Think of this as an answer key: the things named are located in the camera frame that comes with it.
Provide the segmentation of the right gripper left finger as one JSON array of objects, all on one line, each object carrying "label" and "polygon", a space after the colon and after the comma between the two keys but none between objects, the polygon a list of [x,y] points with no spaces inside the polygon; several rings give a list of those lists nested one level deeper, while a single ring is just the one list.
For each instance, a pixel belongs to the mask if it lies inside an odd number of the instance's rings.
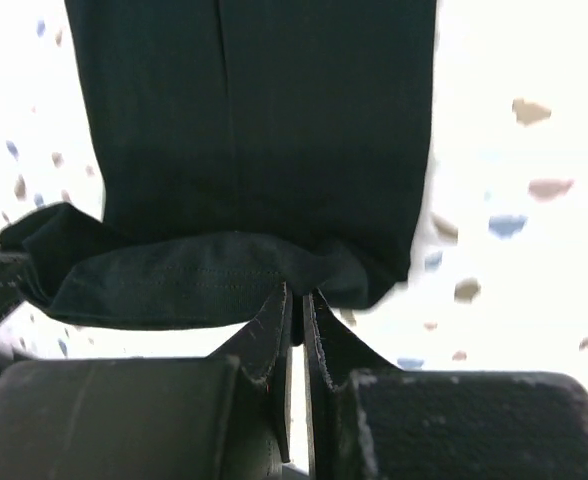
[{"label": "right gripper left finger", "polygon": [[292,295],[204,358],[21,361],[0,376],[0,479],[278,479]]}]

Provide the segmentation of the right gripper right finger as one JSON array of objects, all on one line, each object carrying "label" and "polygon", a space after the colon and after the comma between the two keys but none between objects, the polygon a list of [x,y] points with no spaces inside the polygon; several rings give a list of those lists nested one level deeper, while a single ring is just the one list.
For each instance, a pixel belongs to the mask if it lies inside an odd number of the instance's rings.
[{"label": "right gripper right finger", "polygon": [[588,480],[588,392],[573,378],[402,370],[319,293],[301,322],[312,478]]}]

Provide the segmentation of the black t shirt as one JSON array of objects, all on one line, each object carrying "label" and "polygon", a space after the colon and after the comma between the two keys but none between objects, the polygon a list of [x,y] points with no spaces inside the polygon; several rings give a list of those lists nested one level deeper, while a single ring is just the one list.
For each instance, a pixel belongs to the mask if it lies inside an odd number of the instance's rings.
[{"label": "black t shirt", "polygon": [[407,279],[431,137],[433,1],[70,1],[106,193],[0,233],[49,317],[165,330],[277,287],[367,309]]}]

